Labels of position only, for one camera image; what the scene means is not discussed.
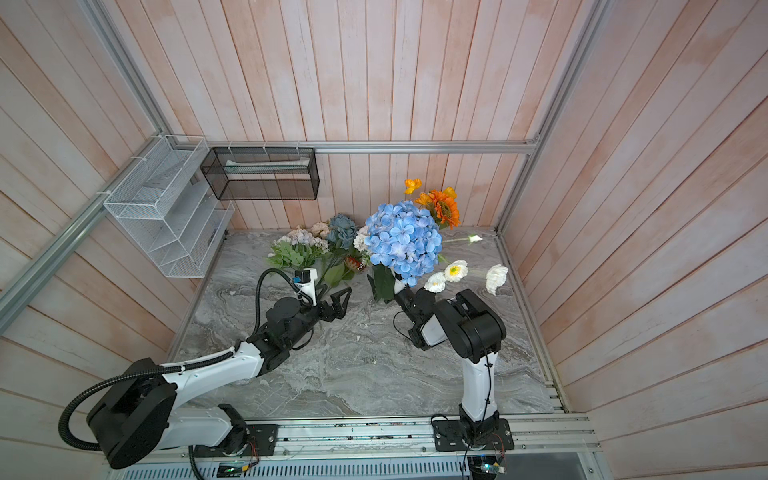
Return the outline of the red small flower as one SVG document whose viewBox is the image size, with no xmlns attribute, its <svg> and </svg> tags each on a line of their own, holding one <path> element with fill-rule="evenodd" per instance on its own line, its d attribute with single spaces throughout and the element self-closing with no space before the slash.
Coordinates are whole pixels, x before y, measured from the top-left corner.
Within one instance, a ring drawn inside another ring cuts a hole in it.
<svg viewBox="0 0 768 480">
<path fill-rule="evenodd" d="M 366 267 L 363 260 L 354 256 L 346 256 L 344 262 L 350 270 L 356 272 L 362 271 Z"/>
</svg>

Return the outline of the white ranunculus flower stem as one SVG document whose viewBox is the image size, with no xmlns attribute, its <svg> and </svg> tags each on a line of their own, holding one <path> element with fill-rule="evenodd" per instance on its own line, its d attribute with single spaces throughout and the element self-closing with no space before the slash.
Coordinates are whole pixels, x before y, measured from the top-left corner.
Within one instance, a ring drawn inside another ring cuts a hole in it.
<svg viewBox="0 0 768 480">
<path fill-rule="evenodd" d="M 509 268 L 497 264 L 486 273 L 486 291 L 495 296 L 497 290 L 506 283 Z M 456 260 L 449 263 L 442 272 L 435 273 L 426 281 L 424 288 L 431 293 L 440 293 L 445 290 L 448 283 L 456 283 L 463 280 L 469 274 L 468 264 L 465 260 Z"/>
</svg>

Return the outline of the blue hydrangea flower stem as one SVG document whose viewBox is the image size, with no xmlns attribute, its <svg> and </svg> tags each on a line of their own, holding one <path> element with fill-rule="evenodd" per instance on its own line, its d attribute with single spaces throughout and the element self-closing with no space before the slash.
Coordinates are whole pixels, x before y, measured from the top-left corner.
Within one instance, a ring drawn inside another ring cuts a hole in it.
<svg viewBox="0 0 768 480">
<path fill-rule="evenodd" d="M 376 300 L 392 301 L 396 283 L 413 287 L 438 265 L 442 235 L 428 209 L 412 201 L 381 204 L 365 227 L 363 245 L 372 266 L 368 280 Z"/>
</svg>

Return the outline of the dusty blue flower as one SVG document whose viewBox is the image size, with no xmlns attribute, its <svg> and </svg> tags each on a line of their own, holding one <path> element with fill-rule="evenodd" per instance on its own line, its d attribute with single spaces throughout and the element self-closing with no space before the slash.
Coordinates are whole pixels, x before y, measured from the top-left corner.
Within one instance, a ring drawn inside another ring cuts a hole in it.
<svg viewBox="0 0 768 480">
<path fill-rule="evenodd" d="M 350 270 L 344 260 L 346 256 L 359 258 L 353 246 L 358 227 L 352 218 L 344 214 L 337 214 L 326 223 L 330 226 L 330 233 L 327 237 L 330 254 L 328 259 L 322 262 L 320 280 L 328 287 L 333 288 L 342 281 L 351 280 L 357 273 Z"/>
</svg>

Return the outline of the orange gerbera flower stem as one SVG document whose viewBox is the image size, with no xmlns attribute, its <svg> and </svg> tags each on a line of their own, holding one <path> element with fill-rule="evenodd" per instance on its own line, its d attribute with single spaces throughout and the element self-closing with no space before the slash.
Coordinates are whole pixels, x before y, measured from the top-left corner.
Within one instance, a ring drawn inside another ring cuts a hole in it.
<svg viewBox="0 0 768 480">
<path fill-rule="evenodd" d="M 431 190 L 428 193 L 421 193 L 415 203 L 427 209 L 441 229 L 453 229 L 461 223 L 456 198 L 456 191 L 452 187 L 446 187 L 441 191 Z"/>
</svg>

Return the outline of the yellow poppy flower stem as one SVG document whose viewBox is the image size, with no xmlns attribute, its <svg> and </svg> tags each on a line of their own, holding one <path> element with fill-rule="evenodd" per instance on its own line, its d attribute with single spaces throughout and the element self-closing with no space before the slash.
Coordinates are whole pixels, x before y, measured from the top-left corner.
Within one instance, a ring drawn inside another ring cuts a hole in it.
<svg viewBox="0 0 768 480">
<path fill-rule="evenodd" d="M 422 181 L 420 179 L 406 179 L 404 181 L 404 186 L 405 186 L 404 194 L 411 195 L 416 190 L 422 187 Z"/>
</svg>

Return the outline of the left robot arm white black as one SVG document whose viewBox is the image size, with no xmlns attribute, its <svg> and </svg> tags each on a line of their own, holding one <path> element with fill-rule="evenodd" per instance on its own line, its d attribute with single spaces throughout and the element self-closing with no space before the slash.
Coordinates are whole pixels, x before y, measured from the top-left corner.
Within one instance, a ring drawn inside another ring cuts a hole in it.
<svg viewBox="0 0 768 480">
<path fill-rule="evenodd" d="M 281 298 L 254 334 L 218 354 L 166 365 L 150 359 L 135 362 L 123 375 L 105 381 L 104 396 L 87 416 L 98 450 L 114 469 L 132 466 L 162 449 L 208 446 L 240 452 L 249 431 L 233 406 L 222 403 L 196 410 L 187 403 L 275 370 L 306 346 L 318 322 L 345 316 L 351 293 L 351 288 L 339 290 L 314 306 Z"/>
</svg>

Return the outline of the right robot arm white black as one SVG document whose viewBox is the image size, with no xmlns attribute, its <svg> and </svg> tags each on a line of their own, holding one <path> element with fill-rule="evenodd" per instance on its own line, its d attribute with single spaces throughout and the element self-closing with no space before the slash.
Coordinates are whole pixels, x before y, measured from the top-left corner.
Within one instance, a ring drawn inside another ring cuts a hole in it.
<svg viewBox="0 0 768 480">
<path fill-rule="evenodd" d="M 495 368 L 506 338 L 500 316 L 470 289 L 437 300 L 424 288 L 414 292 L 398 285 L 394 299 L 412 323 L 407 337 L 415 347 L 429 350 L 447 342 L 462 359 L 459 428 L 463 438 L 476 442 L 492 434 L 500 422 Z"/>
</svg>

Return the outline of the cream rose greenery bunch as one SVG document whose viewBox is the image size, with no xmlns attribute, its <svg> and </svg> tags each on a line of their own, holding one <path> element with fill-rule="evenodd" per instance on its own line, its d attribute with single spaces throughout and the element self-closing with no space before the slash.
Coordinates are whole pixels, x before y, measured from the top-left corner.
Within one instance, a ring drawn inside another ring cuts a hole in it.
<svg viewBox="0 0 768 480">
<path fill-rule="evenodd" d="M 296 227 L 272 243 L 268 261 L 276 268 L 297 270 L 325 262 L 330 254 L 329 233 L 326 222 L 317 222 L 309 228 Z"/>
</svg>

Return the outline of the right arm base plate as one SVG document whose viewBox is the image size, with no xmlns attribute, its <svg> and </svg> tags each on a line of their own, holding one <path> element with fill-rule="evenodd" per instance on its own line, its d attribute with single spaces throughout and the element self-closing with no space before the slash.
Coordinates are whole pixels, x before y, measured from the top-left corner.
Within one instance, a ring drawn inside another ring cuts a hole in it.
<svg viewBox="0 0 768 480">
<path fill-rule="evenodd" d="M 438 452 L 494 450 L 505 453 L 515 448 L 511 428 L 505 419 L 490 418 L 477 426 L 462 419 L 439 417 L 432 419 L 430 424 Z"/>
</svg>

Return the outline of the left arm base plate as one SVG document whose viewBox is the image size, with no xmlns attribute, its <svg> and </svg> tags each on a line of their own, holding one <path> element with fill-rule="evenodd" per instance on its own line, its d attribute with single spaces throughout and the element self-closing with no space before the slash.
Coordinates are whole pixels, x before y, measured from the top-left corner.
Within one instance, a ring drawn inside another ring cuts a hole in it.
<svg viewBox="0 0 768 480">
<path fill-rule="evenodd" d="M 248 424 L 233 430 L 215 446 L 195 446 L 196 458 L 267 457 L 274 454 L 278 440 L 278 424 Z"/>
</svg>

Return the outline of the black mesh wall basket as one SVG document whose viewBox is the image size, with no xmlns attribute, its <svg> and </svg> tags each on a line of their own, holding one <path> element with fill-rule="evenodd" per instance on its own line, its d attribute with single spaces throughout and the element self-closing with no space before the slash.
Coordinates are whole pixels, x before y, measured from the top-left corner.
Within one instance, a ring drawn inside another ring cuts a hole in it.
<svg viewBox="0 0 768 480">
<path fill-rule="evenodd" d="M 220 200 L 311 201 L 320 178 L 315 151 L 300 147 L 214 147 L 201 172 Z"/>
</svg>

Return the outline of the aluminium front rail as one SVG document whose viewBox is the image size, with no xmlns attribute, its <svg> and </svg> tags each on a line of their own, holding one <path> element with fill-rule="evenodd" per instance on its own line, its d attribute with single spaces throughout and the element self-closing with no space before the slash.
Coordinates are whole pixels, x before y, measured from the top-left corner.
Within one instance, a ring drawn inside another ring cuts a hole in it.
<svg viewBox="0 0 768 480">
<path fill-rule="evenodd" d="M 481 476 L 609 479 L 596 433 L 584 414 L 517 414 L 475 440 L 458 422 L 433 417 L 256 422 L 256 442 L 238 457 L 203 448 L 154 453 L 112 479 L 409 479 Z"/>
</svg>

